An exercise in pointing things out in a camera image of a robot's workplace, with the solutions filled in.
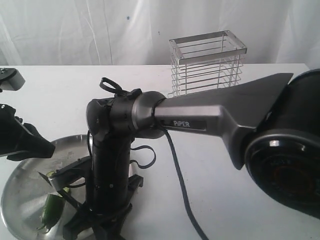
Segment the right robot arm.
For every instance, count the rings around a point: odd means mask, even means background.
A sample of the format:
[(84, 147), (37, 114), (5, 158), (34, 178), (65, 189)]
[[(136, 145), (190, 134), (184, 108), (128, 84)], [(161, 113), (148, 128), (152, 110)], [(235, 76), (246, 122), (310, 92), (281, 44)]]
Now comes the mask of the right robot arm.
[(85, 178), (86, 200), (63, 227), (66, 240), (92, 229), (98, 240), (119, 240), (130, 202), (143, 185), (129, 176), (131, 143), (169, 131), (220, 137), (236, 169), (273, 200), (314, 218), (320, 216), (320, 71), (276, 73), (240, 85), (166, 98), (159, 92), (123, 90), (93, 99), (86, 121), (93, 146), (76, 172)]

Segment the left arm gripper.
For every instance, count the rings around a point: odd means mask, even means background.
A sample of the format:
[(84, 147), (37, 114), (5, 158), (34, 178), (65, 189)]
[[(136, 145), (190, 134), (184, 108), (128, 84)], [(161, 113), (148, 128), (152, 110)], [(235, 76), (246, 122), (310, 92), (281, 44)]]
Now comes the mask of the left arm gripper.
[(0, 156), (10, 161), (51, 158), (55, 145), (15, 113), (15, 108), (3, 103), (0, 105)]

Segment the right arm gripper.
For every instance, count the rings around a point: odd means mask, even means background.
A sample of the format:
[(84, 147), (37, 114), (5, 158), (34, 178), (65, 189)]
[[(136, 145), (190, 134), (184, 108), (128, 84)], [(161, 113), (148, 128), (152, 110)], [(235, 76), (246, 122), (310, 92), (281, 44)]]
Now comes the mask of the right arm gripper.
[(81, 206), (62, 230), (65, 240), (76, 240), (79, 234), (92, 229), (97, 240), (122, 240), (121, 228), (125, 208), (129, 205), (144, 178), (138, 174), (129, 177), (131, 135), (108, 137), (98, 141), (87, 133), (87, 147), (92, 164), (90, 184), (87, 187), (87, 205)]

